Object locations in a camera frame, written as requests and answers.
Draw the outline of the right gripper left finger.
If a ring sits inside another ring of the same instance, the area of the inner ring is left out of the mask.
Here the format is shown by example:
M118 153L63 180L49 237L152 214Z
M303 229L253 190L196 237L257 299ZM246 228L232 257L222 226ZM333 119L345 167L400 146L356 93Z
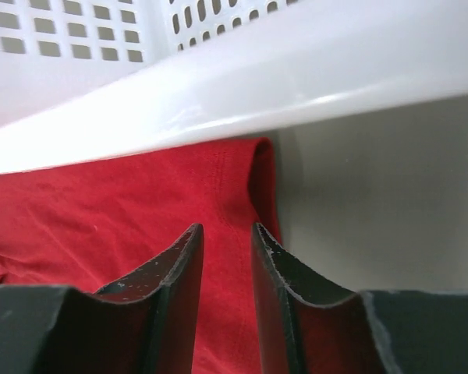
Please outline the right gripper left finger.
M204 229L96 293L0 285L0 373L188 373Z

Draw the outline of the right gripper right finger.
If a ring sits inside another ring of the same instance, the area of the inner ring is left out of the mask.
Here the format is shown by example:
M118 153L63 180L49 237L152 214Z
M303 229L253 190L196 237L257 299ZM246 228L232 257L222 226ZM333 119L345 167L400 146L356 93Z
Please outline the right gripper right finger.
M265 373L468 373L468 291L351 291L251 234Z

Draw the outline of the red t shirt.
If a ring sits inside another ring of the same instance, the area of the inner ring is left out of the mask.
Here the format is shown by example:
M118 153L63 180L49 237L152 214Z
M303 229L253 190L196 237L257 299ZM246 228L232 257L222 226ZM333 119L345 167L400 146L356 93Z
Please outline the red t shirt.
M195 373L261 370L252 225L279 236L266 138L0 175L0 284L96 291L204 227Z

